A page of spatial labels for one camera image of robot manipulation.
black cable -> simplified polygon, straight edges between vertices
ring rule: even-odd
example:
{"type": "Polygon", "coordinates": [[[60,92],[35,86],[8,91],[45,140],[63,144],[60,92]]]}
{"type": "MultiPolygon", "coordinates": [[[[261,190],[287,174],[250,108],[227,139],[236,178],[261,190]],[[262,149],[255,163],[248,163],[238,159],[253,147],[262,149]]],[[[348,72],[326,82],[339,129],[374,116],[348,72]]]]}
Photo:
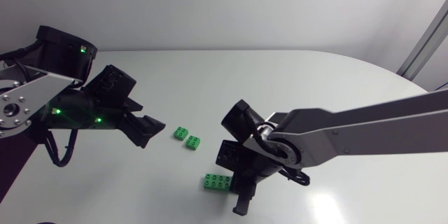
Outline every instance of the black cable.
{"type": "Polygon", "coordinates": [[[288,178],[288,180],[292,180],[302,186],[309,186],[309,176],[306,175],[303,171],[301,171],[297,176],[292,177],[287,171],[285,170],[280,170],[279,173],[283,176],[285,176],[286,178],[288,178]]]}
{"type": "Polygon", "coordinates": [[[8,59],[11,59],[11,58],[21,58],[21,57],[24,57],[28,53],[38,49],[41,46],[42,46],[42,42],[41,41],[36,41],[33,44],[28,45],[25,48],[21,48],[21,49],[14,50],[12,52],[6,52],[4,54],[1,54],[0,55],[0,61],[1,60],[8,60],[8,59]]]}
{"type": "Polygon", "coordinates": [[[18,59],[16,59],[16,58],[13,58],[12,60],[13,60],[14,63],[20,68],[20,70],[22,71],[23,76],[25,77],[25,80],[26,80],[27,82],[30,82],[30,81],[31,81],[31,76],[29,75],[29,72],[28,72],[28,70],[25,68],[25,66],[24,66],[18,59]]]}
{"type": "Polygon", "coordinates": [[[272,148],[271,146],[268,146],[267,143],[263,141],[263,139],[260,136],[260,133],[257,130],[257,125],[252,120],[252,117],[249,115],[248,111],[243,112],[244,119],[246,119],[246,122],[248,123],[248,126],[252,129],[252,135],[255,139],[255,142],[261,147],[264,151],[267,153],[273,154],[276,157],[282,158],[283,155],[276,149],[272,148]]]}
{"type": "Polygon", "coordinates": [[[447,84],[448,84],[448,81],[447,81],[446,83],[443,83],[443,85],[441,85],[440,87],[434,89],[434,91],[437,91],[437,90],[439,90],[440,88],[443,88],[443,87],[446,86],[447,84]]]}
{"type": "Polygon", "coordinates": [[[55,164],[58,167],[64,167],[70,162],[73,150],[75,148],[77,136],[78,136],[78,130],[72,129],[70,132],[69,145],[65,147],[67,150],[62,160],[60,160],[59,155],[57,153],[57,145],[53,133],[49,130],[47,131],[46,141],[44,144],[45,147],[47,148],[51,160],[53,161],[53,164],[55,164]]]}
{"type": "Polygon", "coordinates": [[[267,126],[271,127],[273,130],[275,130],[275,126],[270,122],[259,122],[256,125],[257,125],[257,127],[261,126],[261,125],[267,125],[267,126]]]}

green block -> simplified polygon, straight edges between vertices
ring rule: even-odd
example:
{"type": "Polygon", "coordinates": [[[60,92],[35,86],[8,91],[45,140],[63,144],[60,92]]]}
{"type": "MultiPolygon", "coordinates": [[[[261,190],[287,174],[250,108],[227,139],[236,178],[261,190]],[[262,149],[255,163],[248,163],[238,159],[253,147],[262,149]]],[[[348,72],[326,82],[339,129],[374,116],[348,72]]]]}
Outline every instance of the green block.
{"type": "Polygon", "coordinates": [[[178,127],[174,132],[174,137],[183,141],[188,136],[188,129],[178,127]]]}
{"type": "Polygon", "coordinates": [[[205,174],[204,189],[228,192],[230,190],[231,176],[205,174]]]}
{"type": "Polygon", "coordinates": [[[185,145],[188,148],[196,151],[196,149],[199,146],[200,142],[201,142],[201,139],[199,137],[190,136],[190,137],[188,137],[187,142],[185,143],[185,145]]]}

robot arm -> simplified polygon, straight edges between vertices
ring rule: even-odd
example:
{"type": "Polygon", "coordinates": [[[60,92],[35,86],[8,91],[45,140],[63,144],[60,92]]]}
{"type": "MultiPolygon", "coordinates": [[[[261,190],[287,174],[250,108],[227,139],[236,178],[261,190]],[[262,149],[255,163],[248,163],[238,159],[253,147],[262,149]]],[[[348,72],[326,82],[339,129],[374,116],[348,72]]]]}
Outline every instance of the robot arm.
{"type": "Polygon", "coordinates": [[[221,123],[238,142],[224,140],[216,160],[234,172],[234,212],[247,214],[256,184],[276,172],[307,186],[302,168],[338,155],[448,151],[447,100],[442,90],[339,113],[295,109],[266,120],[239,101],[221,123]]]}
{"type": "Polygon", "coordinates": [[[97,49],[81,38],[39,27],[33,45],[0,55],[0,201],[33,153],[44,144],[58,167],[67,165],[78,130],[118,129],[145,148],[165,124],[132,114],[143,106],[128,96],[136,81],[108,65],[84,85],[97,49]],[[60,160],[50,129],[71,130],[60,160]]]}

white table surface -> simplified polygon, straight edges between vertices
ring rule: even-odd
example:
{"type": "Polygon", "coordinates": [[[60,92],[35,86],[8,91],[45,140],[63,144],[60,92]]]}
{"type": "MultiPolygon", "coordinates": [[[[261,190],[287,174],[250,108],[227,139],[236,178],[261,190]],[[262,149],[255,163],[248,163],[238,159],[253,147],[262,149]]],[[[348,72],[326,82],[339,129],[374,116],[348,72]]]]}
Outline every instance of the white table surface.
{"type": "MultiPolygon", "coordinates": [[[[425,91],[377,66],[310,51],[99,53],[92,78],[114,64],[138,82],[131,98],[166,123],[145,149],[119,131],[82,131],[71,162],[39,146],[0,205],[0,223],[448,223],[448,154],[336,157],[304,169],[302,187],[276,174],[258,184],[245,217],[237,196],[202,188],[215,164],[221,120],[239,99],[259,114],[343,111],[425,91]],[[201,138],[196,151],[172,137],[201,138]]],[[[57,132],[60,149],[68,132],[57,132]]]]}

gray metal arm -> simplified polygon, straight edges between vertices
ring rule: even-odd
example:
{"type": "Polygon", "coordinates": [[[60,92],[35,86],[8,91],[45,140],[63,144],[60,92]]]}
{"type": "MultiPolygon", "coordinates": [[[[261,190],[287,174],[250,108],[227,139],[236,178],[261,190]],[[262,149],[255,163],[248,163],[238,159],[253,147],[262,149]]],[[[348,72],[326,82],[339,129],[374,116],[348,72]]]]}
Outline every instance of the gray metal arm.
{"type": "Polygon", "coordinates": [[[268,120],[277,128],[265,129],[264,140],[287,157],[266,153],[253,139],[245,147],[295,169],[338,155],[448,152],[448,90],[340,113],[295,110],[268,120]]]}
{"type": "Polygon", "coordinates": [[[0,96],[0,139],[11,137],[26,130],[31,125],[29,118],[52,98],[72,84],[75,79],[56,73],[44,76],[21,85],[18,67],[11,66],[0,71],[0,88],[6,91],[0,96]]]}

